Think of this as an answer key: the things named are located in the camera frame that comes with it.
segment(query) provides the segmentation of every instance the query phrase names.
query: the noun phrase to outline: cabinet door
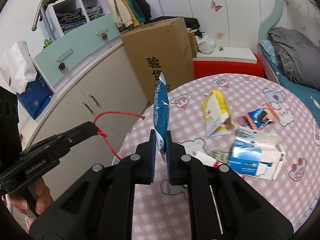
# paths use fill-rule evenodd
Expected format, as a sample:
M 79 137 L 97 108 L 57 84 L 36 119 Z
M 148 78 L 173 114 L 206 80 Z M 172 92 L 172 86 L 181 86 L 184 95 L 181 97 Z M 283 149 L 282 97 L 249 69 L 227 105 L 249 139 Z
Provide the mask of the cabinet door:
M 77 86 L 98 112 L 141 114 L 148 103 L 123 46 L 102 60 Z M 138 120 L 122 114 L 106 114 L 101 118 L 122 139 Z
M 88 56 L 78 30 L 73 30 L 57 39 L 35 56 L 36 63 L 50 85 L 54 86 L 70 69 Z M 59 69 L 59 62 L 65 69 Z
M 111 14 L 88 22 L 80 26 L 77 30 L 80 33 L 82 44 L 87 49 L 88 54 L 95 52 L 120 35 Z
M 55 107 L 46 119 L 38 134 L 42 138 L 65 132 L 86 121 L 95 118 L 82 102 L 93 107 L 75 86 Z M 108 135 L 108 141 L 116 152 L 122 140 L 101 120 L 97 126 Z M 44 175 L 44 180 L 51 190 L 52 197 L 57 199 L 65 190 L 76 182 L 94 164 L 111 165 L 113 154 L 101 136 L 93 136 L 71 148 L 71 151 L 60 159 L 61 163 Z

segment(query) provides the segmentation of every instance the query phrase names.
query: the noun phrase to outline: gray blanket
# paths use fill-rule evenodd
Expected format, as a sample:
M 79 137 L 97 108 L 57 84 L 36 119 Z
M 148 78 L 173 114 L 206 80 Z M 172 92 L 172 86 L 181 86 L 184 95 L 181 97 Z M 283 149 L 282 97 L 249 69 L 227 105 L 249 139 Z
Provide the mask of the gray blanket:
M 268 35 L 294 61 L 293 81 L 320 90 L 320 47 L 300 32 L 283 27 L 271 29 Z

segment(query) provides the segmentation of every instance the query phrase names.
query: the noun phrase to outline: white plastic bag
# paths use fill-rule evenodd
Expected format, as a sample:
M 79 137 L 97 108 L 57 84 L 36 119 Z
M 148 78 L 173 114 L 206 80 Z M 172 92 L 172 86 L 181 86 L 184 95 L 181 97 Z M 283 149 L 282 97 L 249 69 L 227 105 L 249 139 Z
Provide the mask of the white plastic bag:
M 17 41 L 0 58 L 0 74 L 13 93 L 21 94 L 28 82 L 36 80 L 37 71 L 25 41 Z
M 211 54 L 216 47 L 214 40 L 210 39 L 206 33 L 202 33 L 202 38 L 196 36 L 199 51 L 203 54 Z

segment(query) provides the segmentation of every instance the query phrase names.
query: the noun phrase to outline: red string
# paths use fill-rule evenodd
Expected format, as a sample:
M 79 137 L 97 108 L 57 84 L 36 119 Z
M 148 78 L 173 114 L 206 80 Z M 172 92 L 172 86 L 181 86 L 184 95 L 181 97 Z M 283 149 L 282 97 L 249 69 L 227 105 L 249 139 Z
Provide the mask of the red string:
M 107 112 L 103 112 L 103 113 L 101 113 L 101 114 L 98 114 L 97 117 L 93 120 L 93 123 L 95 124 L 95 123 L 97 122 L 97 120 L 98 120 L 101 116 L 103 116 L 103 115 L 105 115 L 105 114 L 129 114 L 129 115 L 137 116 L 137 117 L 141 118 L 142 120 L 145 119 L 144 116 L 139 115 L 139 114 L 134 114 L 134 113 L 129 113 L 129 112 L 119 112 L 119 111 L 107 111 Z M 114 151 L 114 149 L 112 148 L 112 146 L 110 145 L 110 143 L 108 142 L 108 140 L 107 140 L 107 135 L 106 135 L 103 131 L 101 131 L 100 129 L 98 129 L 97 135 L 101 135 L 101 136 L 103 137 L 104 141 L 106 142 L 106 144 L 108 145 L 110 151 L 113 153 L 113 155 L 116 156 L 116 157 L 118 158 L 118 160 L 122 160 L 122 159 L 119 157 L 119 155 Z

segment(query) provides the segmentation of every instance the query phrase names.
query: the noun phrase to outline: plaid pillow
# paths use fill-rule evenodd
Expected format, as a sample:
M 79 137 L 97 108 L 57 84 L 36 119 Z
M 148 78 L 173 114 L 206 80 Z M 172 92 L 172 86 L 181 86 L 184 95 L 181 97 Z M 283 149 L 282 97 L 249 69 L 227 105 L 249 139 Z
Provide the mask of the plaid pillow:
M 275 44 L 275 52 L 280 57 L 280 60 L 282 62 L 284 74 L 286 77 L 294 82 L 294 74 L 295 74 L 295 63 L 293 59 L 289 56 L 287 51 L 282 48 L 280 45 Z

